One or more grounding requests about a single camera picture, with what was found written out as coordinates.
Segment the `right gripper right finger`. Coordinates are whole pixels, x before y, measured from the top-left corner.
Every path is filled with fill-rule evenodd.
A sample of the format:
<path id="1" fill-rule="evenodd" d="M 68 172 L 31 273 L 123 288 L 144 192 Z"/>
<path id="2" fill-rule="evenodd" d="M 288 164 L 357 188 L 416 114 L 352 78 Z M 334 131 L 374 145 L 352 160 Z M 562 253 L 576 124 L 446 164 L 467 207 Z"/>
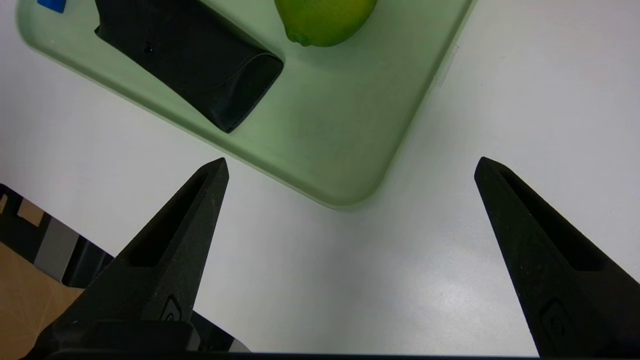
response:
<path id="1" fill-rule="evenodd" d="M 637 357 L 640 286 L 500 162 L 474 180 L 541 357 Z"/>

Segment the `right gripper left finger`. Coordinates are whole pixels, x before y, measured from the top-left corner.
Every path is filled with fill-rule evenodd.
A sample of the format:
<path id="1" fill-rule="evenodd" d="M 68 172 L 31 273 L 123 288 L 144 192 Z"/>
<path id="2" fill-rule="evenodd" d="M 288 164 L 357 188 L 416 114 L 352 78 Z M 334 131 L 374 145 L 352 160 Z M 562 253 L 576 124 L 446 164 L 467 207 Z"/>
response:
<path id="1" fill-rule="evenodd" d="M 191 324 L 229 182 L 224 158 L 201 166 L 67 310 L 39 351 L 196 351 Z"/>

